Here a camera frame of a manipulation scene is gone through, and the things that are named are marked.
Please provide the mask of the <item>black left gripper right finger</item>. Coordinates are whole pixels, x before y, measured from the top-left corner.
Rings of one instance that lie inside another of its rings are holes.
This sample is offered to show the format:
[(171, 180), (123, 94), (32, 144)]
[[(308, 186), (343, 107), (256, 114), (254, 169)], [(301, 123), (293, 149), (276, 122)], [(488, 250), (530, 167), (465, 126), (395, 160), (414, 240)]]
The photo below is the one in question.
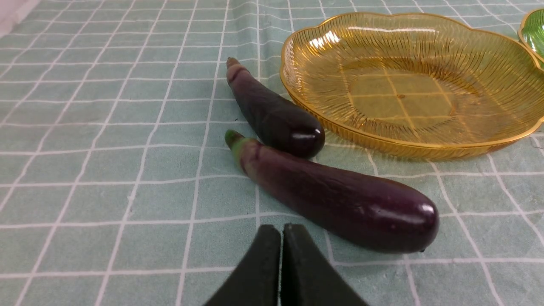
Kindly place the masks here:
[(367, 306), (329, 264), (307, 229), (288, 223), (283, 228), (280, 275), (282, 306)]

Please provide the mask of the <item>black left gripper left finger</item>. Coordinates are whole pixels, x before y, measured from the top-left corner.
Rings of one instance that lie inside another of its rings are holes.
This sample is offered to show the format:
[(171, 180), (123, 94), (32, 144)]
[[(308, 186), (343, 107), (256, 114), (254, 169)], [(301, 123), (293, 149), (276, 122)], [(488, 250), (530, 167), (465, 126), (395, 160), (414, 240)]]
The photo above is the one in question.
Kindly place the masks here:
[(279, 231), (260, 225), (243, 259), (205, 305), (277, 305), (280, 251)]

